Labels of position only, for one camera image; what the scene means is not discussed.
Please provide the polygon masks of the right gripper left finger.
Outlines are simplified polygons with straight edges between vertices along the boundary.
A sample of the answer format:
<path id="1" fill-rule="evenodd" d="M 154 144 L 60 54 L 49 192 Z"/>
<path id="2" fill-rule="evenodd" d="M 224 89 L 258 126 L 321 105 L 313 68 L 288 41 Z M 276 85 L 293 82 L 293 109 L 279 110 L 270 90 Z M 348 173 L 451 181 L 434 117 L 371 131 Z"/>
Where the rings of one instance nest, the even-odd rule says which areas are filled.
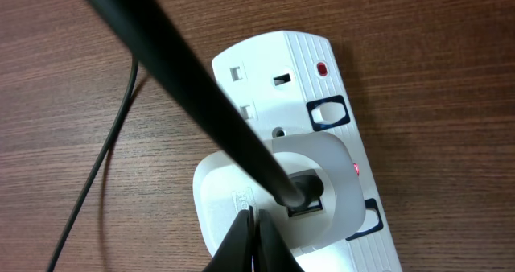
<path id="1" fill-rule="evenodd" d="M 252 270 L 253 207 L 241 210 L 212 260 L 203 272 L 250 272 Z"/>

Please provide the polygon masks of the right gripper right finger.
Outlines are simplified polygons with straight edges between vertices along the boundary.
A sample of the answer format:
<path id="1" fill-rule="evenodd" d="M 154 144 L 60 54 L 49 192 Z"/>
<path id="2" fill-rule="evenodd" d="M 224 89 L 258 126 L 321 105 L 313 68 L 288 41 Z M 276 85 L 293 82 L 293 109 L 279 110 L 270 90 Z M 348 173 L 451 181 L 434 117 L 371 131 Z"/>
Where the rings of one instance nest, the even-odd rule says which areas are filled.
<path id="1" fill-rule="evenodd" d="M 303 272 L 295 260 L 272 216 L 264 209 L 258 212 L 255 228 L 255 270 L 258 272 Z"/>

